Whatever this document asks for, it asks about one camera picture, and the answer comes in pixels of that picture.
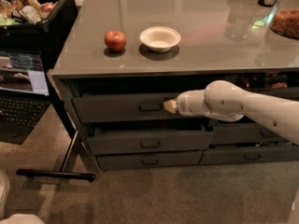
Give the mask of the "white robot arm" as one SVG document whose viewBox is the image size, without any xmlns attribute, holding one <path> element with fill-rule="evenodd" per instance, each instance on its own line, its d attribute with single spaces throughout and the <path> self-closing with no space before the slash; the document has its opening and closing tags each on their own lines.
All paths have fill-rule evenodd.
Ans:
<svg viewBox="0 0 299 224">
<path fill-rule="evenodd" d="M 234 122 L 247 117 L 283 138 L 299 144 L 299 102 L 245 91 L 216 80 L 204 90 L 185 91 L 164 102 L 164 109 L 182 116 L 204 116 Z"/>
</svg>

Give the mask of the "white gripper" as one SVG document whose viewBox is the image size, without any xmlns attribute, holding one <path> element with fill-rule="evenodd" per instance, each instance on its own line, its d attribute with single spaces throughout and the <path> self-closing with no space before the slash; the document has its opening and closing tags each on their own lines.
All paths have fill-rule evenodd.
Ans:
<svg viewBox="0 0 299 224">
<path fill-rule="evenodd" d="M 164 109 L 188 117 L 204 116 L 208 111 L 203 90 L 185 91 L 177 97 L 177 100 L 165 101 Z"/>
</svg>

